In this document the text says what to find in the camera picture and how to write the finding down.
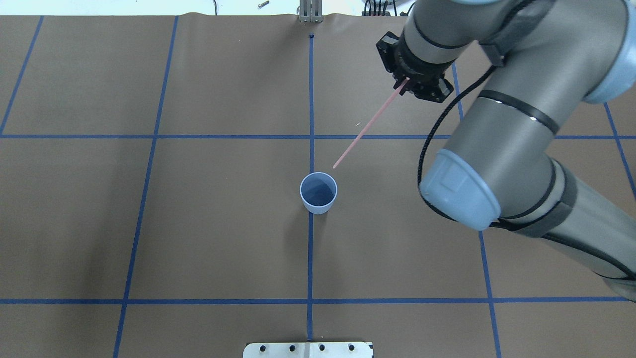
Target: metal plate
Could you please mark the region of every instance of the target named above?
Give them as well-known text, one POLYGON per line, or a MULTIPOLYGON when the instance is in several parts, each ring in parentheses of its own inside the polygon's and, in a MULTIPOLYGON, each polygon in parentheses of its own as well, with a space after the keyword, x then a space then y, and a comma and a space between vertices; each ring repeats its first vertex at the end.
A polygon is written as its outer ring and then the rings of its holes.
POLYGON ((243 358, 373 358, 373 343, 304 342, 251 343, 243 358))

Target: white background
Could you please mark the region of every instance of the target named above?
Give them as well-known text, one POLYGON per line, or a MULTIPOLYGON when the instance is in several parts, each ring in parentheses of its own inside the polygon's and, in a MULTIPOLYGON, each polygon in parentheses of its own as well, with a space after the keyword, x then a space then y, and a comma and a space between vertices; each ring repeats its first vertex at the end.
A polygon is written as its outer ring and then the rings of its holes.
MULTIPOLYGON (((216 0, 219 15, 296 14, 299 0, 216 0)), ((414 0, 397 0, 397 14, 414 0)), ((364 0, 323 0, 322 13, 360 15, 364 0)), ((393 5, 387 11, 393 15, 393 5)), ((214 15, 212 0, 0 0, 0 15, 182 15, 198 12, 214 15)))

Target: metal bracket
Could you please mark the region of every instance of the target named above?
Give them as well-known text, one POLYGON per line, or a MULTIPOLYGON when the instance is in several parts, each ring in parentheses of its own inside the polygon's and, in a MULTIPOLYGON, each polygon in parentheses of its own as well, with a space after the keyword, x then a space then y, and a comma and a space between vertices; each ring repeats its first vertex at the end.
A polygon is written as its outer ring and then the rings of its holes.
POLYGON ((300 0, 298 20, 300 22, 322 22, 322 0, 300 0))
POLYGON ((243 358, 373 358, 373 343, 304 342, 251 343, 243 358))

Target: black band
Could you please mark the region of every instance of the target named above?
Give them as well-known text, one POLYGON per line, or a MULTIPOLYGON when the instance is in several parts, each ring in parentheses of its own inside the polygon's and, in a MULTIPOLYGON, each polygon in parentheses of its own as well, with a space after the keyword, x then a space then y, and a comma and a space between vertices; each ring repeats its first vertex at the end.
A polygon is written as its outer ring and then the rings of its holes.
POLYGON ((530 34, 556 0, 523 0, 504 19, 501 27, 480 45, 494 66, 503 67, 506 54, 530 34))
POLYGON ((479 93, 480 97, 492 99, 494 101, 499 101, 507 106, 516 108, 523 114, 528 117, 535 118, 537 122, 545 125, 554 135, 557 135, 559 125, 550 118, 549 115, 543 113, 538 108, 535 108, 526 102, 521 101, 520 99, 514 98, 513 96, 509 96, 505 93, 497 92, 496 90, 483 90, 479 93))
POLYGON ((418 83, 426 83, 441 77, 444 71, 453 64, 453 61, 434 64, 420 59, 408 48, 403 35, 397 41, 396 53, 397 63, 400 69, 404 71, 404 75, 418 83))
POLYGON ((578 241, 574 241, 572 239, 565 239, 565 238, 561 238, 557 235, 552 235, 552 234, 545 234, 543 236, 541 236, 541 238, 544 238, 546 240, 550 240, 550 241, 554 241, 555 243, 559 243, 563 246, 567 246, 567 247, 571 247, 574 248, 576 250, 579 251, 583 251, 584 253, 588 254, 588 255, 592 255, 598 259, 601 259, 607 263, 609 263, 610 265, 614 266, 615 268, 621 270, 624 274, 625 277, 624 278, 611 278, 611 277, 605 277, 603 275, 600 275, 598 273, 596 273, 597 275, 604 277, 604 278, 610 278, 611 280, 627 280, 627 281, 634 281, 636 280, 636 273, 632 272, 630 270, 630 268, 628 268, 627 266, 625 266, 622 262, 618 261, 617 259, 615 259, 614 257, 608 255, 606 252, 603 252, 595 247, 592 247, 590 245, 587 245, 585 243, 581 243, 578 241))
POLYGON ((545 215, 537 220, 527 224, 515 225, 511 224, 510 231, 528 236, 531 238, 540 238, 547 234, 550 230, 561 225, 565 219, 572 213, 578 189, 576 187, 576 177, 566 167, 556 162, 563 171, 565 177, 565 187, 561 199, 548 211, 545 215))
POLYGON ((447 50, 453 50, 455 48, 462 48, 466 45, 468 45, 467 43, 464 43, 463 45, 454 45, 454 46, 448 46, 448 45, 442 45, 441 43, 435 42, 433 40, 431 40, 428 36, 426 36, 424 34, 424 31, 422 31, 422 29, 420 29, 420 26, 417 24, 417 21, 415 19, 413 19, 413 22, 415 23, 415 28, 417 30, 417 32, 419 32, 420 36, 423 37, 426 42, 430 43, 433 46, 439 47, 439 48, 445 48, 447 50))
POLYGON ((520 217, 524 217, 530 213, 532 213, 533 211, 537 210, 541 205, 543 205, 543 203, 546 202, 546 200, 548 200, 550 193, 552 193, 552 190, 555 187, 555 183, 557 182, 557 171, 555 169, 555 165, 554 163, 551 163, 551 168, 552 168, 552 177, 550 177, 550 184, 548 185, 548 189, 546 189, 546 192, 543 194, 543 197, 541 197, 541 200, 539 200, 535 205, 533 205, 531 208, 529 208, 528 210, 524 211, 521 214, 517 214, 511 217, 501 217, 502 219, 505 220, 509 220, 512 218, 520 218, 520 217))

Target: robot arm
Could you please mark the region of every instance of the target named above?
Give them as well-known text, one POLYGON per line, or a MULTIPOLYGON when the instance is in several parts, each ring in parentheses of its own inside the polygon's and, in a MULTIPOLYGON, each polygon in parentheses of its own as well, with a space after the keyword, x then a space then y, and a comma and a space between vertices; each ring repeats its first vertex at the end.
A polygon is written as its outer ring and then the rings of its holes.
POLYGON ((545 150, 582 100, 636 80, 636 10, 624 0, 418 0, 378 49, 397 82, 442 102, 448 66, 478 40, 498 66, 419 183, 422 197, 473 229, 499 219, 543 238, 636 301, 636 220, 545 150))

